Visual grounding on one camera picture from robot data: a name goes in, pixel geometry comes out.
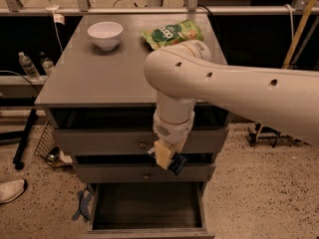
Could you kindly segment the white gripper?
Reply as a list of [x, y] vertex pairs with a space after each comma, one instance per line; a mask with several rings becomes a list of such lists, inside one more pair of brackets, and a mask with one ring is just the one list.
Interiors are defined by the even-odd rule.
[[190, 119], [182, 123], [166, 122], [154, 113], [153, 130], [159, 138], [154, 143], [157, 165], [163, 169], [168, 169], [174, 152], [181, 153], [190, 133], [194, 120], [194, 113], [190, 114]]

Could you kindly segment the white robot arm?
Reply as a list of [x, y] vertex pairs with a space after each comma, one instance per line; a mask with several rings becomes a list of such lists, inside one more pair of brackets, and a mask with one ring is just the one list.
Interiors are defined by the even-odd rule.
[[151, 52], [144, 65], [158, 91], [154, 151], [167, 169], [183, 149], [194, 105], [205, 101], [300, 139], [319, 143], [319, 74], [216, 64], [208, 47], [186, 41]]

